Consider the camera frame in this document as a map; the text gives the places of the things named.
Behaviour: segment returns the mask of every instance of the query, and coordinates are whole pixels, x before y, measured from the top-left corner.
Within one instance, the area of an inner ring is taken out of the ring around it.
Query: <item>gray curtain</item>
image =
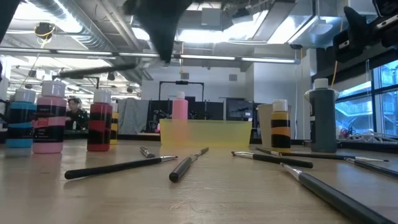
[[[138,134],[146,129],[148,100],[119,100],[119,134]]]

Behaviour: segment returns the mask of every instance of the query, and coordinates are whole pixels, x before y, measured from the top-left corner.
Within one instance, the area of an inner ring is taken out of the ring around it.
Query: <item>red and black paint bottle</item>
[[[95,90],[94,103],[90,107],[87,151],[104,152],[110,148],[112,124],[111,92]]]

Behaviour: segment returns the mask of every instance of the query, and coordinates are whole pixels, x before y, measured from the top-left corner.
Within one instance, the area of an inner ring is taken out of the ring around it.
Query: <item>ceiling vent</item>
[[[231,82],[236,82],[238,80],[238,75],[237,74],[229,74],[229,80]]]
[[[181,79],[182,80],[189,80],[189,73],[188,72],[181,73]]]

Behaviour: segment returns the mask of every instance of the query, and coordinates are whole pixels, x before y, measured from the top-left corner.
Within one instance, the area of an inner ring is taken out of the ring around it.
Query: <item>table surface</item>
[[[143,159],[140,146],[180,158],[84,179],[63,177],[70,169]],[[211,147],[175,184],[169,173],[200,148],[159,147],[159,142],[119,141],[109,152],[86,152],[85,140],[70,140],[62,154],[31,155],[0,146],[1,223],[350,223],[281,166],[230,153],[248,148]],[[398,170],[398,155],[339,153],[390,159],[379,164]],[[296,159],[312,161],[313,169],[302,170],[398,222],[398,180],[344,161]]]

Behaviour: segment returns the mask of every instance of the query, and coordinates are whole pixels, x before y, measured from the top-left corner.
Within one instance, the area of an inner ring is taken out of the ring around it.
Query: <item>person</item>
[[[68,100],[69,110],[66,115],[65,129],[67,130],[83,130],[87,129],[88,115],[87,111],[83,111],[79,108],[81,101],[79,98],[70,98]]]

